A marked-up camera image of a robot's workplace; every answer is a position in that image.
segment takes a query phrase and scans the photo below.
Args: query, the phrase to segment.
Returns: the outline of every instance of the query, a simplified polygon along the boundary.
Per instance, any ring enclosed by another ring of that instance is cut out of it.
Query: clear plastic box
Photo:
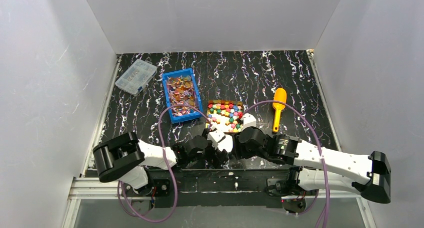
[[[137,59],[126,72],[115,82],[115,85],[137,96],[147,86],[158,71],[158,68],[148,62]]]

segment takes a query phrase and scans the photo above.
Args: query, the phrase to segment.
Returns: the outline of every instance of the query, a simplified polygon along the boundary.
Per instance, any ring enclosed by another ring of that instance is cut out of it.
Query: yellow scoop
[[[284,89],[279,88],[275,91],[274,100],[286,103],[287,101],[287,93]],[[272,107],[276,110],[274,116],[274,125],[272,126],[272,132],[278,132],[280,126],[280,116],[281,111],[286,107],[279,103],[272,103]]]

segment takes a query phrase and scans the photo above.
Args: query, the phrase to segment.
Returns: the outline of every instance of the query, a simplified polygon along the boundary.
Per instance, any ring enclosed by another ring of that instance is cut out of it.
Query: metal frame
[[[339,151],[341,151],[341,147],[340,147],[340,142],[339,139],[337,137],[336,134],[336,130],[333,126],[333,122],[331,120],[330,117],[330,113],[328,111],[328,106],[327,106],[327,102],[325,100],[325,96],[323,93],[323,89],[321,87],[320,84],[320,79],[319,79],[319,75],[318,75],[318,71],[317,71],[317,67],[314,61],[314,51],[313,49],[307,50],[307,55],[309,57],[311,66],[312,66],[312,71],[313,74],[316,78],[316,83],[318,86],[318,90],[319,93],[321,95],[322,98],[322,102],[324,105],[324,108],[326,110],[327,116],[328,116],[328,120],[331,126],[331,130],[333,132],[334,135],[334,139],[336,142],[336,147]],[[108,104],[110,102],[111,99],[111,94],[112,94],[112,90],[114,87],[114,83],[115,83],[115,78],[118,72],[118,68],[119,65],[121,63],[122,60],[122,55],[120,55],[117,59],[117,63],[116,63],[116,67],[114,69],[114,73],[113,76],[110,80],[110,85],[109,85],[109,89],[107,91],[104,103],[103,103],[103,109],[101,112],[101,115],[99,116],[99,120],[97,122],[97,126],[96,129],[94,131],[93,137],[92,137],[92,147],[94,147],[95,145],[97,145],[99,138],[100,138],[100,134],[103,128],[103,120],[106,117],[107,114],[107,110],[108,110]],[[118,195],[117,195],[117,182],[111,182],[111,183],[100,183],[99,180],[97,178],[85,178],[85,173],[89,167],[89,164],[92,160],[92,154],[91,154],[91,148],[88,150],[87,152],[87,156],[85,159],[85,163],[84,166],[82,168],[81,171],[81,178],[74,178],[74,181],[72,182],[72,186],[70,188],[69,191],[69,197],[68,197],[68,204],[66,207],[66,212],[65,212],[65,217],[63,220],[63,225],[62,228],[73,228],[75,225],[75,222],[77,220],[77,215],[78,215],[78,211],[80,208],[80,204],[81,204],[81,200],[82,199],[117,199]],[[287,199],[295,199],[297,198],[296,196],[287,196],[287,197],[282,197],[282,200],[287,200]],[[318,195],[319,199],[325,198],[325,191],[324,190],[320,190],[320,193]],[[357,194],[353,194],[353,193],[349,193],[349,192],[343,192],[343,191],[331,191],[331,198],[356,198],[357,203],[358,203],[358,208],[360,210],[360,213],[362,215],[362,219],[363,219],[363,223],[365,224],[366,228],[375,228],[375,222],[373,219],[373,216],[371,214],[370,211],[370,207],[368,205],[367,200],[363,199],[362,197],[360,197]],[[132,199],[139,199],[139,200],[145,200],[145,199],[150,199],[150,198],[146,198],[146,197],[136,197],[136,198],[132,198]]]

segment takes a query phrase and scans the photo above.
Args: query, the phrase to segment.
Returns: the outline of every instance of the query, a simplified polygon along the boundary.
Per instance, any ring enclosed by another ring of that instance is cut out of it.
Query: gray floor
[[[298,218],[266,210],[264,207],[178,207],[169,220],[152,224],[127,215],[117,200],[82,200],[76,228],[262,228],[314,227],[324,199],[318,199],[314,208]],[[146,205],[135,206],[140,213]],[[328,228],[364,228],[356,199],[331,199]],[[160,219],[170,209],[157,209],[150,219]]]

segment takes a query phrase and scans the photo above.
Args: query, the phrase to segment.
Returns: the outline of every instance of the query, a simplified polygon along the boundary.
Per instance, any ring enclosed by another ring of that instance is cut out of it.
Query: white wall
[[[314,48],[340,0],[87,0],[116,53]]]
[[[391,203],[380,228],[424,222],[424,0],[341,0],[315,57],[344,151],[385,152]]]
[[[62,225],[116,56],[86,0],[0,0],[0,221]]]

